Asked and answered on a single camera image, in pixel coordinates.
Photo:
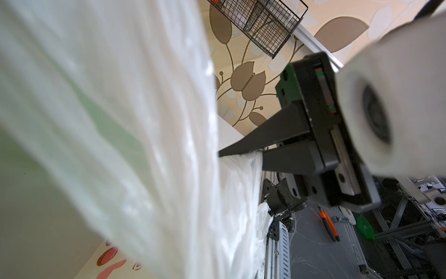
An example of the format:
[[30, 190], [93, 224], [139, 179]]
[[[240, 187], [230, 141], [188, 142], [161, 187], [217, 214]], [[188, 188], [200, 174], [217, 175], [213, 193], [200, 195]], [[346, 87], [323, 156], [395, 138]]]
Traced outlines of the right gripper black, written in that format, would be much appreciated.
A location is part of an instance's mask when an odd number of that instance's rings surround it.
[[286, 177], [292, 197], [366, 212], [381, 204], [374, 179], [353, 150], [326, 53], [288, 64], [276, 86], [281, 110], [220, 157], [265, 149], [263, 169]]

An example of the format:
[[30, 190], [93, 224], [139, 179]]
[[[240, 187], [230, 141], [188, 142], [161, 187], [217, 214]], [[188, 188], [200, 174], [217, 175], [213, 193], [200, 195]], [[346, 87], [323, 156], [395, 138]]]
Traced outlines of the printed white plastic bag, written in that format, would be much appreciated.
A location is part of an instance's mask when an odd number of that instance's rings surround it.
[[196, 1], [1, 2], [1, 170], [103, 238], [80, 278], [255, 278], [262, 156], [218, 156], [215, 97]]

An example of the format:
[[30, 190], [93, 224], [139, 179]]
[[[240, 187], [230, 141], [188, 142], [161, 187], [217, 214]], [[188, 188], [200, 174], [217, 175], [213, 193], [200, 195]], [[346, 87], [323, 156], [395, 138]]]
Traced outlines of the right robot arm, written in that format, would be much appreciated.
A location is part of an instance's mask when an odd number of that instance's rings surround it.
[[302, 210], [308, 201], [358, 213], [379, 207], [374, 178], [348, 133], [328, 55], [318, 52], [288, 64], [276, 96], [281, 110], [219, 153], [259, 151], [264, 171], [283, 174], [277, 184], [262, 184], [272, 213]]

